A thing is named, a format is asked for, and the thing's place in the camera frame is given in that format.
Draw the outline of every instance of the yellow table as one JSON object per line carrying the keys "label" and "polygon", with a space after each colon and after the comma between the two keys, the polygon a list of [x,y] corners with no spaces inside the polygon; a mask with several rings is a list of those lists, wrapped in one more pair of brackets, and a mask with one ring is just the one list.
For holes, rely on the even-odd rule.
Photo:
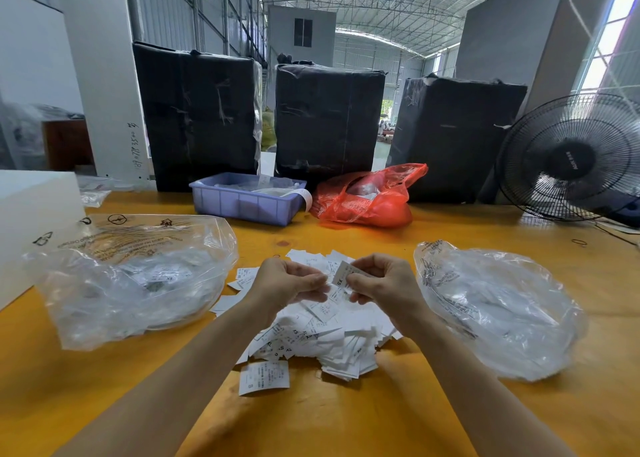
{"label": "yellow table", "polygon": [[[189,214],[193,206],[188,194],[113,193],[99,211]],[[412,211],[413,223],[395,230],[321,225],[301,212],[286,228],[231,220],[237,267],[257,266],[291,248],[352,257],[384,251],[412,260],[417,243],[436,239],[529,256],[588,312],[589,334],[564,373],[508,387],[579,455],[640,455],[640,251],[594,228],[522,218],[513,207]],[[0,455],[49,455],[212,318],[90,353],[62,351],[42,300],[28,291],[0,312]],[[412,341],[389,342],[377,360],[379,369],[344,383],[322,375],[315,359],[292,358],[290,389],[250,397],[237,395],[233,371],[179,455],[475,455]]]}

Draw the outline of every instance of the red plastic bag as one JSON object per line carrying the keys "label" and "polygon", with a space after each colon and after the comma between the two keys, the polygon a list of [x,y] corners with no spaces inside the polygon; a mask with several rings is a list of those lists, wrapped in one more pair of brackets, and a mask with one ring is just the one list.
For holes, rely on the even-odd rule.
{"label": "red plastic bag", "polygon": [[311,213],[338,223],[392,228],[412,221],[407,188],[427,174],[427,164],[401,164],[354,172],[318,185]]}

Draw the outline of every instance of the printed symbol on bag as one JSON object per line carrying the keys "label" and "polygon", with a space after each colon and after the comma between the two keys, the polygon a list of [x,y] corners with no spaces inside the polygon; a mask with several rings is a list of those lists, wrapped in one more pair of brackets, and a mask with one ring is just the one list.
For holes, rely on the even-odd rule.
{"label": "printed symbol on bag", "polygon": [[51,239],[52,234],[53,234],[53,231],[50,231],[48,233],[44,233],[44,235],[42,235],[41,237],[39,237],[36,241],[34,241],[32,243],[33,244],[37,244],[38,246],[44,246],[49,242],[49,240]]}
{"label": "printed symbol on bag", "polygon": [[112,225],[123,225],[127,219],[123,214],[112,214],[107,218],[107,221]]}

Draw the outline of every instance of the hand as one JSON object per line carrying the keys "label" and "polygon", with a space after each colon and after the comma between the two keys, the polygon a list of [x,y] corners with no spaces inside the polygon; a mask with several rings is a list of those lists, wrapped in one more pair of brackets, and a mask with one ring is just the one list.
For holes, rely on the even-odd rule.
{"label": "hand", "polygon": [[353,289],[349,299],[351,302],[365,304],[373,300],[396,327],[412,316],[431,313],[407,261],[374,253],[351,265],[373,275],[348,275],[347,283]]}
{"label": "hand", "polygon": [[288,304],[298,300],[325,302],[329,290],[326,275],[320,270],[274,257],[262,262],[244,300],[265,307],[271,325]]}

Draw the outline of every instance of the white wall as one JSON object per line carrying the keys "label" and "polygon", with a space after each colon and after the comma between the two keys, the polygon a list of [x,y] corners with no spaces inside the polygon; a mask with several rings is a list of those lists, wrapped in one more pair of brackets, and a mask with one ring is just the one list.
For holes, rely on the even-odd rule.
{"label": "white wall", "polygon": [[[314,22],[311,47],[293,46],[295,19],[311,19]],[[324,12],[293,7],[269,7],[269,66],[274,68],[279,53],[290,54],[294,61],[313,61],[317,65],[333,65],[335,44],[335,12]],[[275,73],[269,83],[267,106],[275,109]]]}
{"label": "white wall", "polygon": [[83,112],[62,13],[35,0],[0,0],[0,92],[6,103]]}

